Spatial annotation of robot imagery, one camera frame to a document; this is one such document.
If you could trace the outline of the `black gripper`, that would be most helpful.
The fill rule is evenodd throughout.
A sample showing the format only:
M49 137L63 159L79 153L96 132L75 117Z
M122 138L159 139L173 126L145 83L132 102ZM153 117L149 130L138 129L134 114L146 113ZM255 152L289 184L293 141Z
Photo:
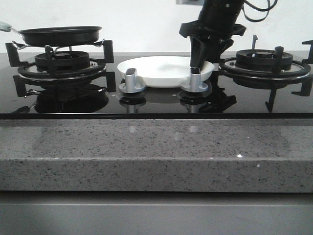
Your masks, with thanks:
M198 19L181 25L179 34L190 38L190 67L202 68L205 60L219 63L222 53L234 44L229 37L244 35L246 27L236 24L243 5L243 0L205 0ZM229 39L202 37L212 35Z

